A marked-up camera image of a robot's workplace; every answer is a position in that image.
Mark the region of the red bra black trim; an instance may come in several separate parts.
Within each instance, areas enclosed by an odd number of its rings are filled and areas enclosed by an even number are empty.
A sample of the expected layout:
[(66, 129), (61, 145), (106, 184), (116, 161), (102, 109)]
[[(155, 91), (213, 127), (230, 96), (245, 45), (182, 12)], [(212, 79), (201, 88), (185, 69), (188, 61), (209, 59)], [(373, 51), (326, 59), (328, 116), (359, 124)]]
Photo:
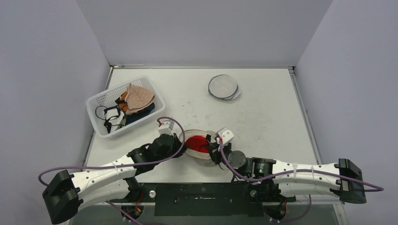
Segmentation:
[(185, 146), (196, 152), (208, 153), (207, 146), (210, 142), (203, 136), (194, 135), (185, 141)]

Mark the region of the white mesh bag beige trim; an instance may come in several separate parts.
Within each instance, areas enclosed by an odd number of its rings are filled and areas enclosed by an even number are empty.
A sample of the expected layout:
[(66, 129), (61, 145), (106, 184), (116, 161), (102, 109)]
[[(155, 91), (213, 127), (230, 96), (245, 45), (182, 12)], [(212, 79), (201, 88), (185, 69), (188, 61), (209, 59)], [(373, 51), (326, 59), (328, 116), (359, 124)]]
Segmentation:
[[(185, 141), (186, 141), (188, 138), (190, 138), (194, 135), (203, 136), (209, 142), (215, 141), (215, 139), (214, 139), (215, 133), (213, 131), (204, 131), (204, 130), (200, 130), (200, 129), (185, 130), (184, 134), (181, 133), (178, 138), (180, 141), (182, 141), (183, 137), (185, 136)], [(211, 160), (209, 153), (196, 152), (196, 151), (193, 151), (193, 150), (187, 148), (187, 150), (185, 151), (185, 154), (192, 157), (196, 161), (196, 163), (198, 163), (201, 166), (207, 166), (207, 167), (216, 166), (216, 164)]]

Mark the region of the beige lace bra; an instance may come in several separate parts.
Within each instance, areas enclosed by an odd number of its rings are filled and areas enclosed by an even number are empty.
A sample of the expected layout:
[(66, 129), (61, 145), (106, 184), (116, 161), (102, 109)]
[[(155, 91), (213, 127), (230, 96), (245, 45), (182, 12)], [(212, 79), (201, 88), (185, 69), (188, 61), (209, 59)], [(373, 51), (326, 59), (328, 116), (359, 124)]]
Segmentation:
[(124, 101), (127, 104), (126, 114), (131, 115), (147, 108), (154, 101), (155, 94), (143, 87), (129, 84)]

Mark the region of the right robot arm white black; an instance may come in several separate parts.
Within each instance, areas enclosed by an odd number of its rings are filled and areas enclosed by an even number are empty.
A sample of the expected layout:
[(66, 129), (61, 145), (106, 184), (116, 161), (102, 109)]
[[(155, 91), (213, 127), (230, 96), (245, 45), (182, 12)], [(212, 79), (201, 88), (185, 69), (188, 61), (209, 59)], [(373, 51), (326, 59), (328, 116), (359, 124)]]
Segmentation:
[(323, 165), (288, 163), (276, 159), (248, 158), (231, 149), (220, 137), (205, 145), (211, 160), (224, 164), (236, 177), (264, 185), (264, 195), (271, 201), (297, 195), (330, 195), (340, 201), (365, 204), (366, 190), (362, 170), (351, 160)]

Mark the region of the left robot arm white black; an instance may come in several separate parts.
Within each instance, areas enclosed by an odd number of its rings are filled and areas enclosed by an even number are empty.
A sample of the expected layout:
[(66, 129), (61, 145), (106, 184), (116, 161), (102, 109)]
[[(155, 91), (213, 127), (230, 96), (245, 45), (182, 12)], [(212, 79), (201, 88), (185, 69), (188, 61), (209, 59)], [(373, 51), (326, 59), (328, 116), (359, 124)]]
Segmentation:
[(179, 140), (176, 134), (162, 134), (152, 143), (103, 166), (81, 166), (81, 171), (75, 173), (69, 173), (66, 166), (56, 168), (57, 174), (42, 194), (51, 223), (57, 225), (71, 219), (83, 206), (120, 198), (136, 201), (140, 189), (131, 184), (131, 179), (179, 157), (184, 144), (185, 139)]

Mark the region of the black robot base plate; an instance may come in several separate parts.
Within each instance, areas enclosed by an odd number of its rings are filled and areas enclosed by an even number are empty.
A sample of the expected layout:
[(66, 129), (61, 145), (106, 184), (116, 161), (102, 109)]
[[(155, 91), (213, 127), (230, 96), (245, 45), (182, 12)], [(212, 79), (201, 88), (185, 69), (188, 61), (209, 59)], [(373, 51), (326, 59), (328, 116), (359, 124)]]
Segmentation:
[(236, 183), (141, 183), (114, 203), (153, 203), (155, 216), (262, 217), (264, 204), (281, 209), (295, 197), (284, 197), (277, 185)]

